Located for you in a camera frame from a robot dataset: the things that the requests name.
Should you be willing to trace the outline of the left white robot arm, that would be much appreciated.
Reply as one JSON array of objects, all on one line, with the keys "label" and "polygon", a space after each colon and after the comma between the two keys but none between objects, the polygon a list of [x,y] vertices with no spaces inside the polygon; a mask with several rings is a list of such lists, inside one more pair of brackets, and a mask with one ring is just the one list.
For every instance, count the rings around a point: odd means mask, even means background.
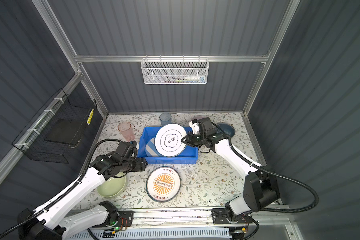
[{"label": "left white robot arm", "polygon": [[143,172],[148,163],[145,158],[98,156],[90,163],[87,172],[73,181],[55,197],[37,207],[24,210],[18,221],[25,221],[19,227],[21,240],[64,240],[93,226],[105,224],[115,227],[119,223],[118,208],[109,201],[103,201],[94,208],[68,217],[70,210],[93,189],[99,187],[119,173]]}]

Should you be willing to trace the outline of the white plate clover outline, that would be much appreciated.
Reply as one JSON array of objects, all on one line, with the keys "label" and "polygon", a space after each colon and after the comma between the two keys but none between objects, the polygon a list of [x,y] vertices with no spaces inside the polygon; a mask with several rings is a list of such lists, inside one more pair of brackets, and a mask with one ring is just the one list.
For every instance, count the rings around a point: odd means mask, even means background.
[{"label": "white plate clover outline", "polygon": [[181,142],[186,134],[185,128],[178,124],[161,127],[155,137],[157,151],[160,155],[168,158],[178,156],[186,148],[186,145]]}]

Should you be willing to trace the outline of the white plate orange sun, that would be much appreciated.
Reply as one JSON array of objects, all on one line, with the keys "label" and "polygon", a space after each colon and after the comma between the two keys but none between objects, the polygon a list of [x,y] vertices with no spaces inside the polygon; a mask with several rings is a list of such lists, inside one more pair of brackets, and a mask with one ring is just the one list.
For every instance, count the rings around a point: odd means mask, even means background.
[{"label": "white plate orange sun", "polygon": [[171,167],[155,169],[147,178],[146,192],[155,202],[165,203],[174,199],[180,192],[180,174]]}]

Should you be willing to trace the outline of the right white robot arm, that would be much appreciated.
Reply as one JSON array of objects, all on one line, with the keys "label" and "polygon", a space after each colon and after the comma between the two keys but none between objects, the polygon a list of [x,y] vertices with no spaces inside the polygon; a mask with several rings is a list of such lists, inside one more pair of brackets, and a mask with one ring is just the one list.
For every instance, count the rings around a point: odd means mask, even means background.
[{"label": "right white robot arm", "polygon": [[181,142],[194,148],[209,148],[223,157],[244,180],[243,193],[226,204],[227,214],[240,215],[258,212],[280,197],[276,177],[260,170],[262,165],[252,161],[231,143],[222,133],[203,137],[189,132]]}]

